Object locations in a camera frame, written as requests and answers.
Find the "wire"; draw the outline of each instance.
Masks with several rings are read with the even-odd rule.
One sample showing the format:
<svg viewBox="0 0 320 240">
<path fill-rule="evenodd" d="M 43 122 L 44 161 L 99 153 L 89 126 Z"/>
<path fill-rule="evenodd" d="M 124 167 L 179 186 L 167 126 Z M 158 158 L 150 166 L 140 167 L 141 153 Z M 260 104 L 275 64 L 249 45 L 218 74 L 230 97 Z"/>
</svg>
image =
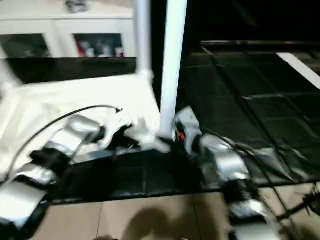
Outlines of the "wire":
<svg viewBox="0 0 320 240">
<path fill-rule="evenodd" d="M 107 108 L 107 109 L 115 109 L 116 112 L 120 112 L 121 109 L 115 107 L 115 106 L 111 106 L 111 105 L 92 105 L 92 106 L 87 106 L 87 107 L 83 107 L 83 108 L 80 108 L 78 110 L 75 110 L 75 111 L 72 111 L 72 112 L 69 112 L 65 115 L 62 115 L 58 118 L 56 118 L 55 120 L 49 122 L 47 125 L 45 125 L 44 127 L 42 127 L 39 131 L 37 131 L 34 135 L 32 135 L 20 148 L 19 150 L 16 152 L 16 154 L 14 155 L 13 159 L 12 159 L 12 162 L 11 162 L 11 165 L 10 165 L 10 168 L 5 176 L 5 179 L 4 181 L 7 181 L 9 178 L 10 178 L 10 175 L 12 173 L 12 170 L 17 162 L 17 159 L 18 157 L 20 156 L 20 154 L 23 152 L 23 150 L 32 142 L 32 140 L 34 140 L 40 133 L 42 133 L 44 130 L 46 130 L 47 128 L 51 127 L 53 124 L 67 118 L 67 117 L 70 117 L 74 114 L 77 114 L 77 113 L 80 113 L 80 112 L 83 112 L 85 110 L 89 110 L 89 109 L 97 109 L 97 108 Z"/>
<path fill-rule="evenodd" d="M 255 155 L 254 153 L 254 149 L 251 148 L 250 146 L 247 146 L 246 144 L 237 144 L 237 143 L 233 143 L 231 140 L 229 140 L 228 138 L 226 137 L 223 137 L 221 135 L 219 135 L 218 133 L 216 133 L 215 131 L 207 128 L 207 127 L 200 127 L 200 130 L 202 132 L 207 132 L 209 134 L 212 134 L 214 136 L 216 136 L 217 138 L 221 139 L 222 141 L 224 141 L 225 143 L 229 144 L 231 146 L 231 148 L 235 151 L 235 152 L 239 152 L 242 151 L 244 152 L 245 154 L 247 154 L 248 156 L 250 156 L 255 164 L 258 166 L 258 168 L 261 170 L 262 174 L 265 176 L 265 178 L 267 179 L 268 183 L 270 184 L 270 187 L 271 189 L 273 190 L 273 192 L 275 193 L 276 197 L 278 198 L 279 202 L 281 203 L 284 211 L 287 213 L 288 212 L 288 207 L 285 203 L 285 201 L 283 200 L 283 198 L 281 197 L 281 195 L 279 194 L 278 190 L 273 186 L 273 182 L 271 181 L 267 171 L 263 168 L 263 166 L 261 165 L 260 163 L 260 158 Z M 295 232 L 295 235 L 297 236 L 298 239 L 302 239 L 301 236 L 299 235 L 299 232 L 298 232 L 298 228 L 297 228 L 297 224 L 295 223 L 295 221 L 289 217 L 288 218 L 292 224 L 292 227 L 294 229 L 294 232 Z"/>
</svg>

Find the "tiled floor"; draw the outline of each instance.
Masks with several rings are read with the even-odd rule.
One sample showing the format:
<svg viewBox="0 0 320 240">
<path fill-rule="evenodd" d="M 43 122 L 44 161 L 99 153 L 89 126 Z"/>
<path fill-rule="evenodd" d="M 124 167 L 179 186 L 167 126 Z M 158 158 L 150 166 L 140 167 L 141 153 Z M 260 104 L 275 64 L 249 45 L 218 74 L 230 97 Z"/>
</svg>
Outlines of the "tiled floor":
<svg viewBox="0 0 320 240">
<path fill-rule="evenodd" d="M 280 187 L 289 207 L 311 185 Z M 261 191 L 277 214 L 282 212 L 270 189 Z M 295 215 L 304 240 L 320 240 L 320 217 Z M 226 240 L 230 228 L 219 193 L 53 206 L 34 240 L 92 240 L 110 235 L 119 240 Z"/>
</svg>

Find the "white cabinet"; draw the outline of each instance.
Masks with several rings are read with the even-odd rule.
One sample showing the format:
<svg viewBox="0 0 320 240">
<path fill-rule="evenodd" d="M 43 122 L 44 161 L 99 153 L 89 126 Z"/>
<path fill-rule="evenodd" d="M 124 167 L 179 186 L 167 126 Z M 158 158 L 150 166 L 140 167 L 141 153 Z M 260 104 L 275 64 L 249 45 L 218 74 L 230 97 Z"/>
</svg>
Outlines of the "white cabinet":
<svg viewBox="0 0 320 240">
<path fill-rule="evenodd" d="M 0 59 L 136 57 L 133 0 L 0 0 Z"/>
<path fill-rule="evenodd" d="M 0 20 L 0 59 L 65 56 L 51 20 Z"/>
</svg>

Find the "black mat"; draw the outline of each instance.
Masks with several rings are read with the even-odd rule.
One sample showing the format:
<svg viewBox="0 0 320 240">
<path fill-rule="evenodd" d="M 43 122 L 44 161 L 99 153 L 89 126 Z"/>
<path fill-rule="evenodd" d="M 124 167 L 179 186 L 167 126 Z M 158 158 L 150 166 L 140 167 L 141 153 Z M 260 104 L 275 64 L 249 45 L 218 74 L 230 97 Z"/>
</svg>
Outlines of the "black mat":
<svg viewBox="0 0 320 240">
<path fill-rule="evenodd" d="M 10 64 L 25 83 L 112 76 L 135 69 L 134 59 L 16 59 Z M 153 87 L 161 92 L 159 85 Z M 275 54 L 214 58 L 201 54 L 183 62 L 177 110 L 191 105 L 203 127 L 259 150 L 272 185 L 284 186 L 320 180 L 319 100 L 319 90 Z M 260 187 L 270 186 L 255 162 L 243 158 L 253 180 Z M 54 203 L 219 190 L 209 159 L 153 150 L 74 165 L 62 179 Z"/>
</svg>

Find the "white pole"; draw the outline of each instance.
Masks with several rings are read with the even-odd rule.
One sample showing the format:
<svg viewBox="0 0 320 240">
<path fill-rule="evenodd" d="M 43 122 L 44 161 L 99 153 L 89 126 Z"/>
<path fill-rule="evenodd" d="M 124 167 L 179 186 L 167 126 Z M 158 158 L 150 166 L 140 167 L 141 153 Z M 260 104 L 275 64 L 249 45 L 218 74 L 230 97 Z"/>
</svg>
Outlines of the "white pole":
<svg viewBox="0 0 320 240">
<path fill-rule="evenodd" d="M 136 34 L 136 73 L 146 76 L 151 83 L 153 73 L 151 70 L 151 8 L 150 0 L 135 0 L 134 11 Z"/>
<path fill-rule="evenodd" d="M 159 135 L 172 136 L 188 0 L 167 0 Z"/>
</svg>

